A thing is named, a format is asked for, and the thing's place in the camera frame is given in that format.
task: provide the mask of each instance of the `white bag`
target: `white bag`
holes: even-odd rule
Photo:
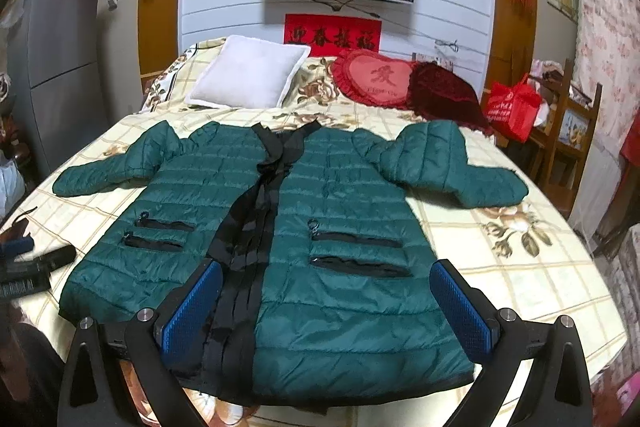
[[[24,195],[24,179],[14,160],[0,151],[0,219],[8,214]]]

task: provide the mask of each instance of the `plaid bedsheet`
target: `plaid bedsheet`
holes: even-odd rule
[[[345,98],[330,74],[330,58],[310,58],[296,75],[283,108],[208,109],[187,106],[184,97],[198,75],[216,57],[224,39],[200,42],[179,57],[151,86],[142,110],[119,121],[57,169],[20,205],[15,214],[37,206],[29,215],[28,232],[34,253],[66,243],[78,249],[78,261],[100,239],[116,217],[142,191],[127,184],[110,192],[62,199],[51,186],[66,167],[99,160],[127,150],[146,129],[167,120],[180,137],[203,124],[292,129],[318,119],[324,126],[353,130],[367,128],[387,139],[407,125],[421,121],[411,111],[366,107]],[[462,130],[471,163],[517,167],[482,134]],[[609,291],[590,256],[558,211],[521,172],[529,195],[518,206],[465,210],[441,194],[411,189],[407,201],[436,255],[447,258],[471,286],[480,288],[497,308],[511,307],[523,319],[553,322],[571,315],[577,325],[590,377],[593,378],[626,342]],[[72,267],[53,273],[49,292],[22,299],[26,317],[42,330],[65,356],[74,327],[58,316],[58,300]],[[530,362],[524,362],[494,425],[506,425],[516,404]],[[157,425],[132,368],[123,370],[145,422]],[[286,407],[247,409],[188,391],[211,426],[257,427],[436,427],[456,408],[467,388],[419,399],[367,407],[338,407],[326,415]]]

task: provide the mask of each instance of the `metal screw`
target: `metal screw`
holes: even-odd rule
[[[136,315],[136,317],[140,322],[147,322],[151,320],[153,316],[154,316],[154,311],[151,308],[142,308]]]
[[[516,312],[511,308],[502,308],[500,310],[500,317],[504,318],[507,322],[513,322],[516,319]]]
[[[79,324],[81,330],[88,330],[93,325],[94,325],[94,320],[91,317],[85,317],[80,321],[80,324]]]
[[[565,327],[565,328],[573,328],[574,327],[574,320],[569,316],[569,315],[562,315],[560,317],[560,323]]]

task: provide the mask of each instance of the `red heart-shaped pillow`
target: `red heart-shaped pillow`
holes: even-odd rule
[[[351,100],[404,109],[412,65],[369,50],[345,50],[336,58],[332,74],[335,84]]]

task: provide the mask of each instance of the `jacket zipper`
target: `jacket zipper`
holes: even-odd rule
[[[122,238],[122,243],[127,247],[146,248],[147,250],[159,250],[165,252],[177,252],[182,250],[182,245],[175,241],[153,241],[133,235],[133,232],[127,232]]]
[[[181,221],[173,221],[168,223],[166,221],[158,221],[157,219],[150,219],[148,212],[142,212],[140,217],[136,219],[133,224],[141,229],[158,229],[158,230],[182,230],[183,232],[193,232],[196,227],[187,225]]]
[[[371,245],[372,247],[402,248],[402,243],[395,239],[364,237],[346,232],[318,232],[320,224],[315,219],[309,219],[307,224],[312,241],[342,241],[344,243],[357,243],[358,245]]]
[[[381,237],[364,237],[346,232],[318,232],[320,224],[315,219],[308,221],[309,232],[312,241],[341,241],[343,243],[354,243],[358,245],[371,245],[372,247],[402,248],[402,243],[394,239],[384,239]],[[348,259],[335,255],[323,255],[322,257],[311,257],[309,264],[319,268],[326,268],[339,273],[351,275],[364,275],[366,277],[394,278],[411,277],[408,268],[389,263],[368,263],[356,259]]]
[[[402,266],[389,263],[363,263],[355,259],[345,259],[327,255],[323,257],[312,257],[309,263],[319,268],[326,268],[340,273],[351,275],[364,275],[367,277],[393,278],[411,277],[411,271]]]

